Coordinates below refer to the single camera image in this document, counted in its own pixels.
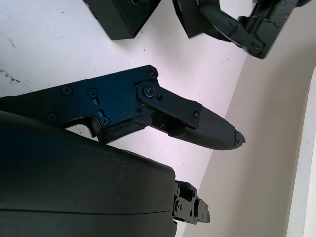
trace scuff mark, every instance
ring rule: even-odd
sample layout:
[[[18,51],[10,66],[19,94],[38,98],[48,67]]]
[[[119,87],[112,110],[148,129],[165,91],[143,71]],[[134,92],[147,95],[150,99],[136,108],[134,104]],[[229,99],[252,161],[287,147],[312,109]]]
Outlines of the scuff mark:
[[[11,45],[13,46],[13,48],[15,48],[15,45],[14,45],[13,41],[10,38],[9,38],[9,41],[10,41]]]
[[[227,59],[223,60],[220,65],[222,65],[225,62],[227,62],[228,60],[229,60],[229,57]]]
[[[10,74],[7,73],[6,70],[4,70],[4,69],[0,69],[0,73],[5,73],[6,77],[10,77],[10,81],[11,82],[14,82],[14,83],[20,83],[21,82],[20,80],[17,80],[14,77],[10,76]]]
[[[15,48],[15,45],[14,45],[13,41],[11,40],[11,38],[9,36],[7,36],[7,35],[5,35],[4,33],[1,33],[1,32],[0,32],[0,35],[6,37],[9,40],[10,44],[12,45],[12,47]]]
[[[11,82],[14,82],[14,83],[20,83],[21,81],[20,80],[17,80],[17,79],[15,79],[14,77],[11,77],[11,80],[10,80]]]

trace white wall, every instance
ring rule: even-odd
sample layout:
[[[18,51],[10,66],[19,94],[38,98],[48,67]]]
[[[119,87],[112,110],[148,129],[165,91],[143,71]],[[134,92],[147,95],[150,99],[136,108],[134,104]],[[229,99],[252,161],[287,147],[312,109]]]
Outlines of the white wall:
[[[184,237],[286,236],[302,112],[316,65],[316,1],[296,9],[264,61],[248,56],[226,119],[246,137],[234,151],[215,151],[199,196],[210,224]]]

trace black metal bracket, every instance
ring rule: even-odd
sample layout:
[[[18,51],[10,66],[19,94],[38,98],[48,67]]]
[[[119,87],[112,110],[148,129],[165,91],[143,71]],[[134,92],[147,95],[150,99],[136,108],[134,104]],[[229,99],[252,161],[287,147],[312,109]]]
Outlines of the black metal bracket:
[[[138,85],[137,95],[143,104],[172,115],[187,127],[198,128],[199,119],[196,118],[195,113],[201,112],[203,106],[200,103],[184,99],[150,81]]]
[[[234,149],[244,143],[241,136],[236,145],[234,127],[220,116],[203,109],[198,102],[161,88],[157,76],[154,67],[144,66],[2,98],[0,110],[61,128],[83,124],[92,137],[103,143],[147,126],[213,149]],[[190,131],[194,131],[194,136],[189,135]]]
[[[225,37],[250,55],[264,59],[293,9],[310,0],[261,0],[249,17],[230,17],[209,0],[198,0],[200,13]]]
[[[173,216],[190,224],[210,222],[208,205],[198,198],[198,191],[190,183],[176,181],[174,186]]]
[[[173,4],[188,37],[205,33],[264,59],[293,9],[310,1],[254,0],[251,15],[238,20],[221,10],[219,0],[173,0]]]

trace screw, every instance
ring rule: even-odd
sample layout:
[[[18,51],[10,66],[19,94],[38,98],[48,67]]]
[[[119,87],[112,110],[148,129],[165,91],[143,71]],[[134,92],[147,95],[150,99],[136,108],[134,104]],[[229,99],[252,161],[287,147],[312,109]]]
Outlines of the screw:
[[[175,211],[180,211],[180,208],[182,207],[181,202],[177,201],[175,206]]]
[[[47,115],[47,119],[50,122],[57,122],[59,119],[59,115],[56,112],[49,112]]]
[[[99,94],[99,92],[95,88],[90,88],[88,90],[88,96],[91,97],[91,98],[96,98],[98,96],[98,94]]]
[[[199,117],[199,112],[198,111],[195,111],[194,113],[193,113],[193,117],[195,117],[196,119]]]
[[[71,94],[73,93],[73,89],[72,89],[70,86],[66,85],[66,86],[64,86],[64,87],[61,89],[61,92],[62,92],[64,95],[69,96],[69,95],[71,95]]]
[[[107,117],[102,117],[99,121],[102,127],[107,126],[110,123],[110,120]]]
[[[156,73],[154,71],[150,70],[148,72],[148,76],[149,76],[149,78],[154,79],[156,77]]]
[[[154,89],[150,86],[145,86],[144,87],[144,94],[147,96],[147,97],[153,97],[154,95]]]

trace white surface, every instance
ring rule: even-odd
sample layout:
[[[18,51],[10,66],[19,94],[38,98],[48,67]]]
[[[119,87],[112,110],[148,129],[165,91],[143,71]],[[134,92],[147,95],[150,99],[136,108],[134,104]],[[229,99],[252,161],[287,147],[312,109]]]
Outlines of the white surface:
[[[316,69],[308,94],[287,237],[316,236]]]
[[[235,17],[252,9],[249,0],[222,2]],[[162,87],[225,116],[246,57],[207,35],[188,39],[171,0],[162,0],[135,39],[118,41],[107,37],[81,0],[1,0],[0,6],[0,68],[5,70],[0,97],[151,64]],[[196,188],[212,154],[150,128],[112,145],[171,166],[177,179]],[[183,228],[180,224],[178,236]]]
[[[314,140],[311,164],[310,185],[308,190],[304,237],[316,236],[316,139]]]
[[[184,237],[286,236],[306,98],[316,65],[316,31],[311,31],[315,11],[315,0],[295,9],[268,57],[247,57],[226,114],[247,143],[233,151],[213,152],[199,189],[212,221],[198,228],[187,225]]]

